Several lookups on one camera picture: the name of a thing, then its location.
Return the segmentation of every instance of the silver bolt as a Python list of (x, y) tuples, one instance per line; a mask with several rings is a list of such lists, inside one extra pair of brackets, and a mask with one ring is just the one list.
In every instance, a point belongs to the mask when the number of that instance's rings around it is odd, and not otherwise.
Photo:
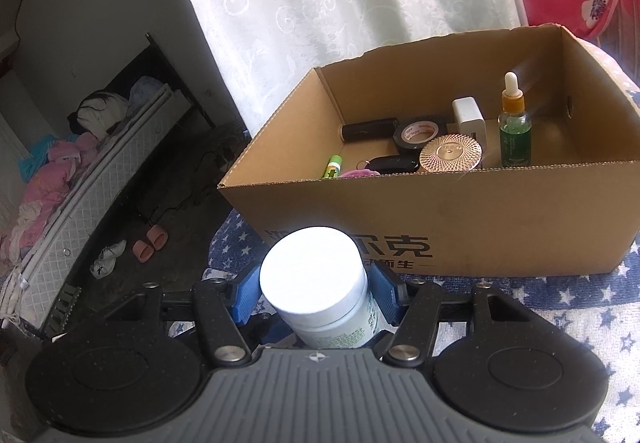
[(420, 349), (407, 344), (401, 344), (399, 346), (391, 347), (391, 349), (389, 349), (389, 354), (401, 362), (413, 362), (420, 356)]
[(238, 346), (222, 346), (215, 350), (215, 356), (221, 362), (239, 362), (244, 358), (246, 351)]

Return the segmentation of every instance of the crosshair logo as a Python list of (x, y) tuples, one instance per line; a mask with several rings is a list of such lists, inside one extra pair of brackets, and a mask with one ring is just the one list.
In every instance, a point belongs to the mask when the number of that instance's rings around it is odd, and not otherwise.
[(309, 360), (316, 363), (322, 362), (325, 358), (327, 358), (326, 355), (318, 353), (317, 351), (309, 355)]

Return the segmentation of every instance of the gold round compact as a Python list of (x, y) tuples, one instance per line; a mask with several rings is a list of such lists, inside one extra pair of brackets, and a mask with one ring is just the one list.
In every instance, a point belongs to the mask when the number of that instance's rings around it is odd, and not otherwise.
[(420, 152), (420, 166), (427, 172), (465, 172), (482, 159), (482, 147), (473, 138), (447, 134), (431, 140)]

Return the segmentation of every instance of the blue tablecloth with white stars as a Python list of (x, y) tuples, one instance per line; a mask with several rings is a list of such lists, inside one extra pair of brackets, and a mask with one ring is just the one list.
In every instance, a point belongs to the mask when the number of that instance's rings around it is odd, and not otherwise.
[[(591, 349), (607, 366), (609, 393), (593, 425), (607, 443), (640, 441), (640, 235), (612, 273), (582, 277), (492, 279), (500, 288)], [(260, 262), (268, 246), (233, 210), (212, 239), (209, 268), (238, 273)], [(411, 275), (402, 275), (410, 279)], [(454, 293), (478, 281), (430, 277)], [(463, 323), (442, 324), (435, 354), (465, 334)]]

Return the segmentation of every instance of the brown cardboard box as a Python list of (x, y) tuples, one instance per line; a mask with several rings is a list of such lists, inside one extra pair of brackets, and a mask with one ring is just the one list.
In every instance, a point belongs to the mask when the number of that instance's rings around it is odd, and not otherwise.
[[(499, 164), (504, 73), (533, 115), (530, 168)], [(389, 140), (344, 144), (345, 123), (444, 115), (474, 96), (488, 121), (483, 169), (321, 180), (395, 154)], [(640, 228), (640, 112), (567, 30), (545, 25), (387, 46), (315, 69), (220, 184), (268, 242), (314, 225), (356, 240), (365, 261), (402, 273), (584, 275), (615, 268)]]

